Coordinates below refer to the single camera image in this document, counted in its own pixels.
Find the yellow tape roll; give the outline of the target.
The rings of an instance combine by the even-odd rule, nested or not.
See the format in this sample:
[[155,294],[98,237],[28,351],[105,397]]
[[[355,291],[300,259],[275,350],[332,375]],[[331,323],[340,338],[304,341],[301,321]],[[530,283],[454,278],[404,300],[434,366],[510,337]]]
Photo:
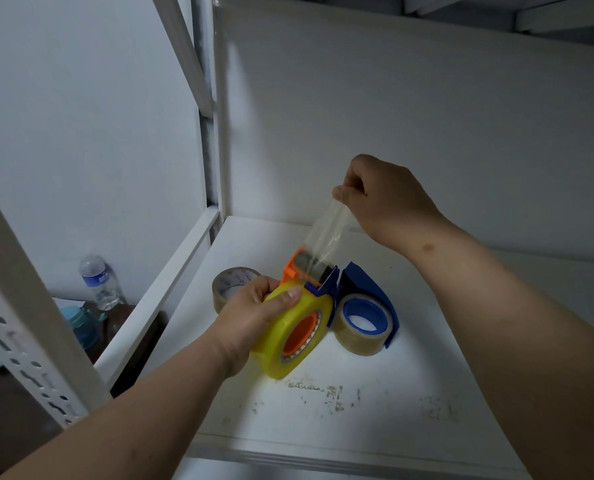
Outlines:
[[283,379],[313,352],[328,332],[333,304],[329,294],[301,289],[299,302],[277,316],[252,347],[265,375]]

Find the blue tape dispenser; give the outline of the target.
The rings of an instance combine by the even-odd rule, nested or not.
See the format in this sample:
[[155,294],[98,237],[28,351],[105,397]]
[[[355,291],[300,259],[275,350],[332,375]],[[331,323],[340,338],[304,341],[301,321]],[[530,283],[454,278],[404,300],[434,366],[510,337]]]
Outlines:
[[388,348],[399,330],[399,318],[397,312],[386,293],[384,293],[378,284],[373,281],[373,279],[360,266],[350,262],[343,270],[340,270],[339,286],[336,296],[337,306],[343,297],[352,293],[362,293],[373,296],[387,304],[387,306],[391,307],[391,310],[395,312],[398,326],[390,340],[390,344],[387,347],[384,347]]

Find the person's left forearm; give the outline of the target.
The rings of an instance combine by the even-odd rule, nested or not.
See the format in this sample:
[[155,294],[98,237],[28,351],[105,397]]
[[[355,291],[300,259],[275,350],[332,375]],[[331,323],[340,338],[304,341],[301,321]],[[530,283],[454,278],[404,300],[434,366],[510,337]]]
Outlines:
[[171,480],[234,358],[208,330],[0,480]]

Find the person's left hand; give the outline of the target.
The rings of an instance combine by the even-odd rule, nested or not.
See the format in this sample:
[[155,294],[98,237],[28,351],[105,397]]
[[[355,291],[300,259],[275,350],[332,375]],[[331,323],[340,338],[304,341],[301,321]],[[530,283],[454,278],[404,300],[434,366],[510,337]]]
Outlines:
[[227,378],[242,370],[255,341],[271,324],[272,321],[263,320],[263,302],[268,296],[276,296],[279,286],[273,278],[257,277],[229,300],[210,326],[208,334],[225,357]]

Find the clear plastic water bottle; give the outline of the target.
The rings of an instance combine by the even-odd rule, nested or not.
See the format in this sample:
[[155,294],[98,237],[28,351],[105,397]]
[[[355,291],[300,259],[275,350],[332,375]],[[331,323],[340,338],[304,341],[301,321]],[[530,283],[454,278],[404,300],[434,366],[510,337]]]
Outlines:
[[85,255],[79,262],[78,271],[91,291],[98,310],[107,312],[123,304],[122,291],[114,271],[101,256],[93,253]]

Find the orange tape dispenser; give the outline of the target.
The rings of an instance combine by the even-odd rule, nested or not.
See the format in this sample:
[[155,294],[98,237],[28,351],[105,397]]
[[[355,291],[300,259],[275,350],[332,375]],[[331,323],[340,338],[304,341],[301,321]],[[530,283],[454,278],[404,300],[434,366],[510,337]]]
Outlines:
[[340,270],[316,258],[304,247],[297,250],[285,266],[282,283],[301,282],[304,305],[288,312],[290,334],[282,350],[285,363],[301,359],[323,338],[323,327],[330,328],[337,307]]

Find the person's right hand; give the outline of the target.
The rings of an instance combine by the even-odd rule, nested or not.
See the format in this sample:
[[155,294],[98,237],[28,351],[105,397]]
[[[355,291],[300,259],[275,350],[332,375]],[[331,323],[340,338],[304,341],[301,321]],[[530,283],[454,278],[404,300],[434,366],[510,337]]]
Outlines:
[[403,166],[360,154],[351,160],[342,185],[367,195],[361,206],[347,206],[363,231],[404,257],[432,250],[437,238],[453,227]]

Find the clear tape strip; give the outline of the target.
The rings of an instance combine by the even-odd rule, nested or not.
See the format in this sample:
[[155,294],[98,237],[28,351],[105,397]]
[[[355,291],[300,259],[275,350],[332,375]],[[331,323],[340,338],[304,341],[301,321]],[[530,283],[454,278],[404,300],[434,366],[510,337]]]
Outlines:
[[324,274],[325,267],[333,267],[337,250],[353,216],[349,208],[332,199],[317,218],[303,242],[308,254],[305,271],[315,277]]

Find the white metal shelving rack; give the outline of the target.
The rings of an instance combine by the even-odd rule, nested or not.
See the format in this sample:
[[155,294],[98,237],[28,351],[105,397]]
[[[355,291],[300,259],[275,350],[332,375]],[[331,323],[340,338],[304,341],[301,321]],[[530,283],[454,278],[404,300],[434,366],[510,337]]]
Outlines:
[[[510,29],[301,0],[0,0],[0,355],[68,429],[199,248],[149,374],[234,266],[280,277],[350,158],[409,166],[453,222],[594,325],[594,0]],[[123,304],[97,309],[80,260]],[[78,343],[60,307],[97,318]]]

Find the person's right forearm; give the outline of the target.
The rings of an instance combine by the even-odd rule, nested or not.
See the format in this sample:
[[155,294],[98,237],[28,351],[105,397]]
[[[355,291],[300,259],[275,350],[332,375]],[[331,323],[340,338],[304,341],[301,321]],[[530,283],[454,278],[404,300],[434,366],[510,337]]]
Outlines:
[[405,222],[397,250],[533,480],[594,480],[594,327],[444,218]]

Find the clear tape roll blue core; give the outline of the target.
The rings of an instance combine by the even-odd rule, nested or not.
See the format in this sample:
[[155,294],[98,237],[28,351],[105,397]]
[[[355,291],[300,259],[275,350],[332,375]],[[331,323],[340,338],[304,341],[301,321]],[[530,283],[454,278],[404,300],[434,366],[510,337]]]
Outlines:
[[397,326],[396,314],[391,307],[362,293],[343,297],[332,321],[332,331],[338,343],[361,356],[375,355],[387,347]]

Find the teal plastic cup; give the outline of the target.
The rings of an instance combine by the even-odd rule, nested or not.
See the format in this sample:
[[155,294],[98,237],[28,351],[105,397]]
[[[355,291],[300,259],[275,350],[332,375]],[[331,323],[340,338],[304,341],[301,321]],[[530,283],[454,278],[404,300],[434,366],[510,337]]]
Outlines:
[[89,310],[82,306],[64,306],[60,307],[60,312],[85,351],[88,352],[101,343],[101,326]]

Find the tan tape roll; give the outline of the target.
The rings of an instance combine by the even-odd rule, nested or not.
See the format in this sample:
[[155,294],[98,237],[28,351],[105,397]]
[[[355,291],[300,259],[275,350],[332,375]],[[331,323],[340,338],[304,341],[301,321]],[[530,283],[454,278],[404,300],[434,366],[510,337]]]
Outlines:
[[220,314],[237,292],[261,274],[249,267],[231,267],[215,276],[211,285],[213,307]]

